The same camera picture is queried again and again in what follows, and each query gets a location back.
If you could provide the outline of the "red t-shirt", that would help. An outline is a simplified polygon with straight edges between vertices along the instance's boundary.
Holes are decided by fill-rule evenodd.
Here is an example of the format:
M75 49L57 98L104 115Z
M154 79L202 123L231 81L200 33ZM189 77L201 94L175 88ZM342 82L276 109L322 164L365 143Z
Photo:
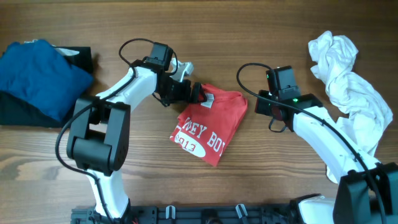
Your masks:
M216 167L246 114L248 100L239 91L210 84L202 88L207 100L185 108L170 140Z

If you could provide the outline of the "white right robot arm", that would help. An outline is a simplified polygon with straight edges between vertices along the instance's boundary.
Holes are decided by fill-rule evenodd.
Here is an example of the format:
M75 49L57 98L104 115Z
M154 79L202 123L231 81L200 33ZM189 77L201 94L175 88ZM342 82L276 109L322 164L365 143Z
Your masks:
M313 95L282 99L261 90L255 112L283 121L330 168L338 183L335 198L320 194L291 201L297 223L397 223L397 164L382 164L360 148Z

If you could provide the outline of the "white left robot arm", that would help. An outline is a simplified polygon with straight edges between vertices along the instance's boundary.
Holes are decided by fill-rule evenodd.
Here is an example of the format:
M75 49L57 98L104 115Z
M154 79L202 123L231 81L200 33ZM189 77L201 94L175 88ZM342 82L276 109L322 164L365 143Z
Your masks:
M133 223L137 209L125 193L121 168L129 149L130 117L147 96L158 93L165 106L197 102L199 84L190 84L191 62L173 58L136 60L110 89L76 101L67 156L90 181L96 204L74 209L72 223Z

